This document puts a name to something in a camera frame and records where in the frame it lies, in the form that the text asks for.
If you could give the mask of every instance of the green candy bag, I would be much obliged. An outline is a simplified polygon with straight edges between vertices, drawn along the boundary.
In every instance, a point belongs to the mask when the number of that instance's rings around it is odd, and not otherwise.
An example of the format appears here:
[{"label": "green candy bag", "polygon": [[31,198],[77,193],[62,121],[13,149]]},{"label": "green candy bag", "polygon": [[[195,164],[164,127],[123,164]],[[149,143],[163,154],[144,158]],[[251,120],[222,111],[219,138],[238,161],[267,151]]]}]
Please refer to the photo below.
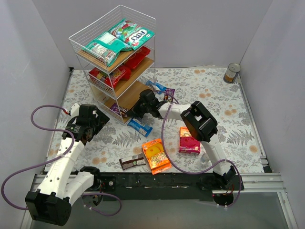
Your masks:
[{"label": "green candy bag", "polygon": [[85,47],[93,54],[96,54],[98,58],[101,56],[105,60],[107,66],[113,64],[118,58],[120,51],[131,50],[131,47],[128,44],[125,44],[108,32],[104,32]]},{"label": "green candy bag", "polygon": [[134,50],[141,47],[154,36],[153,31],[150,31],[132,21],[126,20],[126,18],[113,26],[109,30],[109,33],[129,44]]}]

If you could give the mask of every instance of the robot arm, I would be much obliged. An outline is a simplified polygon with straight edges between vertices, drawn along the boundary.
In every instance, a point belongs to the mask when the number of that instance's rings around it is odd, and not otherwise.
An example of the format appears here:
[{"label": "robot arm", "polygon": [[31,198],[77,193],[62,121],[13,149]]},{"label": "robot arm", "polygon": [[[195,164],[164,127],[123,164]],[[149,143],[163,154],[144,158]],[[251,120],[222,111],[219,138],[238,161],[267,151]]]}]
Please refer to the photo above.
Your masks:
[{"label": "robot arm", "polygon": [[[153,91],[147,89],[140,93],[139,101],[127,114],[143,118],[145,113],[151,113],[153,117],[163,119],[169,106],[170,103],[159,102]],[[184,121],[192,137],[204,146],[213,165],[219,160],[226,159],[218,140],[217,121],[201,102],[172,104],[167,118]],[[231,185],[231,180],[236,174],[233,166],[226,161],[217,164],[213,172],[221,187]]]},{"label": "robot arm", "polygon": [[35,192],[28,192],[25,201],[32,219],[63,226],[71,213],[71,207],[88,188],[98,185],[99,170],[84,167],[76,178],[67,185],[69,175],[87,142],[99,133],[109,118],[95,105],[74,104],[71,107],[72,119],[66,130],[73,133],[75,142],[72,149],[63,155],[72,143],[72,138],[63,133],[56,160]]},{"label": "robot arm", "polygon": [[[165,117],[165,114],[168,111],[169,108],[169,103],[165,103],[164,105],[162,105],[159,108],[159,113],[161,115],[162,118]],[[200,108],[198,108],[198,106],[201,106],[201,108],[204,110],[205,107],[201,104],[201,102],[195,102],[195,104],[192,105],[182,105],[182,104],[172,104],[171,109],[167,115],[167,118],[171,118],[171,119],[175,119],[175,120],[180,120],[180,121],[184,121],[186,126],[188,127],[189,131],[191,132],[192,136],[197,140],[200,141],[201,144],[204,146],[212,165],[214,165],[217,161],[221,160],[221,159],[226,159],[226,156],[223,152],[223,149],[221,148],[220,144],[219,144],[219,140],[218,140],[218,135],[217,135],[217,129],[214,130],[214,133],[211,137],[209,137],[209,134],[204,136],[205,133],[207,133],[207,131],[212,131],[212,130],[207,130],[207,125],[211,125],[211,126],[217,126],[217,122],[216,120],[212,117],[212,115],[208,112],[208,117],[206,118],[204,121],[202,121],[202,125],[199,126],[200,123],[200,119],[202,119],[201,115],[198,113],[197,117],[200,118],[194,118],[196,117],[195,114],[191,113],[191,110],[194,109],[193,111],[195,112],[195,109],[197,110],[197,112],[200,112]],[[219,164],[217,164],[214,168],[213,171],[219,175],[223,175],[226,174],[231,168],[231,164],[228,162],[221,162]]]}]

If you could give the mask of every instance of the pink candy box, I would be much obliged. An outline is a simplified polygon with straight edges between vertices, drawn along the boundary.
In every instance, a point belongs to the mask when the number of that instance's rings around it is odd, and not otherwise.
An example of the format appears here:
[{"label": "pink candy box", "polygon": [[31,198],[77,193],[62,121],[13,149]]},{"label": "pink candy box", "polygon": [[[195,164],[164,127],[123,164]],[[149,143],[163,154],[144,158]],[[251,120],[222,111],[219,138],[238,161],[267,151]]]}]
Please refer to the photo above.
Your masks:
[{"label": "pink candy box", "polygon": [[192,137],[187,127],[180,127],[179,153],[200,154],[200,142]]}]

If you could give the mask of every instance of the patterned mat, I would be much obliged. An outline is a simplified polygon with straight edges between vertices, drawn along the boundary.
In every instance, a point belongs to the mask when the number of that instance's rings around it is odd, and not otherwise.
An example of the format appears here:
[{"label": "patterned mat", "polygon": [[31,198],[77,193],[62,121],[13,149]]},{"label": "patterned mat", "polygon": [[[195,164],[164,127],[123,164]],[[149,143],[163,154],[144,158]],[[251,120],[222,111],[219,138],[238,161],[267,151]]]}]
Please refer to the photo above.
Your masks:
[{"label": "patterned mat", "polygon": [[[218,121],[220,144],[227,158],[234,161],[240,172],[264,172],[260,160],[259,148],[255,142],[254,130],[245,108],[241,91],[237,83],[227,84],[223,81],[225,68],[178,68],[156,69],[158,82],[168,88],[174,88],[175,97],[181,104],[191,104],[201,101]],[[144,74],[152,75],[149,69]],[[64,107],[70,109],[75,102],[80,104],[95,104],[89,84],[81,70],[74,70],[65,97]],[[119,159],[142,152],[142,144],[161,138],[162,120],[146,114],[143,122],[153,127],[150,135],[145,138],[132,127],[122,125],[110,116],[109,123],[94,139],[86,145],[77,159],[73,170],[83,166],[94,166],[102,172],[123,172]],[[60,115],[57,128],[64,128],[70,118]],[[182,121],[168,120],[165,130],[165,145],[173,161],[182,169],[198,172],[210,165],[200,162],[201,154],[185,155],[178,153],[179,129],[185,126]],[[52,140],[48,159],[54,158],[58,152],[61,133],[56,133]],[[148,164],[134,167],[126,172],[150,172]],[[175,168],[166,172],[178,172]]]}]

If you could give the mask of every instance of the white wall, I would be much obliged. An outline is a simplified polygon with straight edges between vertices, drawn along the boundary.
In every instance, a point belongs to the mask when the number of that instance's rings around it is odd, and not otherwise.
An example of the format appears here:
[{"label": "white wall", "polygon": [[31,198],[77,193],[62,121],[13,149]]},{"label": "white wall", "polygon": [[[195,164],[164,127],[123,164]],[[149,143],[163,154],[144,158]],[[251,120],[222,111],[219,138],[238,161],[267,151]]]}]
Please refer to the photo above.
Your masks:
[{"label": "white wall", "polygon": [[117,5],[157,19],[156,65],[240,62],[272,0],[33,0],[69,67],[79,68],[69,36]]},{"label": "white wall", "polygon": [[267,158],[305,228],[305,1],[274,0],[242,60],[242,81]]},{"label": "white wall", "polygon": [[[42,104],[61,104],[69,69],[31,0],[0,0],[0,31],[2,183],[9,174],[45,160],[51,134],[35,128],[30,114]],[[53,127],[57,113],[43,110],[36,120]],[[6,194],[15,204],[25,207],[34,172],[7,183]],[[23,215],[0,198],[0,228],[20,228]]]}]

